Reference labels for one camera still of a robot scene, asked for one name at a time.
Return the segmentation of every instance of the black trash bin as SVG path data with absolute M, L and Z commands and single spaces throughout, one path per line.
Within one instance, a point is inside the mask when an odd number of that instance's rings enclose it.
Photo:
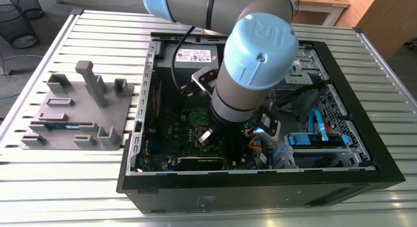
M 36 44 L 37 36 L 20 6 L 0 5 L 0 35 L 17 49 Z
M 20 6 L 24 9 L 25 17 L 36 19 L 44 15 L 40 4 L 37 0 L 10 0 L 12 4 Z

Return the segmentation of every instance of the blue cable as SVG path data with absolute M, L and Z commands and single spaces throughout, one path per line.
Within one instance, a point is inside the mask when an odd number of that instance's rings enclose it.
M 316 117 L 316 125 L 318 125 L 318 130 L 320 133 L 320 136 L 323 138 L 323 141 L 328 140 L 327 134 L 326 134 L 326 127 L 324 127 L 324 123 L 323 123 L 323 119 L 320 116 L 320 112 L 316 109 L 312 109 L 308 113 L 308 132 L 312 133 L 314 132 L 314 115 Z
M 0 97 L 0 99 L 13 98 L 13 97 L 16 97 L 17 95 L 20 95 L 20 93 L 18 93 L 18 94 L 14 94 L 14 95 L 10 95 L 10 96 Z

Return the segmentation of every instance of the metal slotted table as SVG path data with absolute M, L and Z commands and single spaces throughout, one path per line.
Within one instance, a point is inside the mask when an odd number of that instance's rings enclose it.
M 188 26 L 147 14 L 84 11 L 69 16 L 0 126 L 0 225 L 50 226 L 414 226 L 417 222 L 417 103 L 366 37 L 350 28 L 294 25 L 300 40 L 324 41 L 362 102 L 406 182 L 328 207 L 143 215 L 115 192 L 117 151 L 21 150 L 50 73 L 80 81 L 78 60 L 91 60 L 104 82 L 135 84 L 125 123 L 132 130 L 149 33 Z

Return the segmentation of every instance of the wooden desk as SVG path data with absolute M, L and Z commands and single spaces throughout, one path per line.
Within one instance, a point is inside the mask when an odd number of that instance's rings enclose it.
M 323 21 L 322 25 L 334 26 L 343 9 L 348 7 L 347 0 L 299 0 L 299 9 L 292 22 L 319 24 Z

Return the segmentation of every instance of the cable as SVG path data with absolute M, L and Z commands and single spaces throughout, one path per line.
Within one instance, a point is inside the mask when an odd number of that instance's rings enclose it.
M 2 59 L 2 61 L 6 61 L 6 60 L 10 60 L 10 59 L 14 59 L 14 58 L 18 58 L 18 57 L 38 57 L 38 58 L 42 58 L 41 55 L 16 55 L 16 56 L 12 56 L 6 59 Z
M 247 145 L 247 148 L 250 148 L 250 147 L 252 146 L 252 143 L 254 143 L 254 141 L 255 141 L 256 138 L 258 138 L 258 136 L 254 136 L 254 138 L 251 139 L 251 141 L 250 141 L 250 143 L 248 143 L 248 145 Z
M 187 31 L 187 33 L 183 35 L 183 37 L 181 37 L 181 39 L 180 39 L 180 42 L 179 42 L 177 45 L 176 45 L 176 48 L 175 48 L 175 51 L 173 51 L 173 55 L 172 55 L 172 60 L 171 60 L 171 76 L 172 76 L 172 82 L 173 82 L 173 85 L 175 85 L 176 89 L 180 91 L 180 93 L 183 93 L 181 87 L 180 87 L 180 85 L 177 84 L 176 79 L 175 79 L 175 58 L 176 58 L 176 53 L 177 53 L 177 51 L 179 51 L 179 49 L 180 49 L 180 46 L 181 46 L 184 40 L 187 39 L 187 37 L 188 37 L 188 35 L 191 34 L 191 32 L 192 32 L 193 29 L 195 29 L 195 27 L 192 26 L 192 27 L 189 28 L 189 30 Z
M 18 93 L 18 94 L 14 94 L 14 95 L 10 95 L 10 96 L 0 97 L 0 99 L 9 99 L 9 98 L 16 97 L 17 95 L 20 95 L 20 93 Z
M 296 0 L 296 5 L 295 5 L 295 15 L 294 15 L 294 17 L 296 16 L 298 9 L 299 9 L 299 0 Z
M 323 123 L 323 118 L 320 116 L 320 112 L 316 109 L 311 109 L 308 113 L 308 133 L 315 133 L 314 129 L 314 117 L 316 118 L 316 131 L 320 133 L 320 137 L 323 141 L 328 140 L 327 134 L 326 134 L 326 126 Z
M 12 56 L 12 57 L 8 57 L 6 59 L 4 59 L 4 58 L 2 58 L 2 55 L 0 54 L 2 75 L 4 75 L 6 78 L 10 78 L 10 77 L 13 76 L 13 74 L 6 74 L 6 73 L 5 73 L 4 61 L 10 60 L 10 59 L 14 59 L 14 58 L 18 58 L 18 57 L 38 57 L 38 58 L 42 58 L 42 56 L 40 56 L 40 55 L 16 55 L 16 56 Z
M 5 73 L 5 67 L 4 67 L 4 59 L 2 59 L 2 55 L 0 54 L 0 59 L 1 59 L 1 68 L 2 68 L 2 74 L 6 78 L 10 78 L 13 76 L 13 74 L 8 75 Z
M 324 122 L 324 126 L 326 126 L 326 129 L 327 129 L 327 133 L 332 133 L 332 129 L 331 129 L 331 127 L 328 126 L 328 123 L 327 123 L 326 119 L 324 119 L 324 118 L 322 118 L 322 119 L 323 119 L 323 122 Z
M 322 82 L 315 83 L 312 85 L 304 85 L 304 86 L 299 87 L 288 95 L 286 95 L 280 100 L 278 100 L 278 102 L 274 105 L 278 108 L 283 107 L 290 102 L 292 102 L 302 93 L 304 93 L 312 89 L 320 89 L 327 83 L 328 83 L 328 81 L 322 81 Z

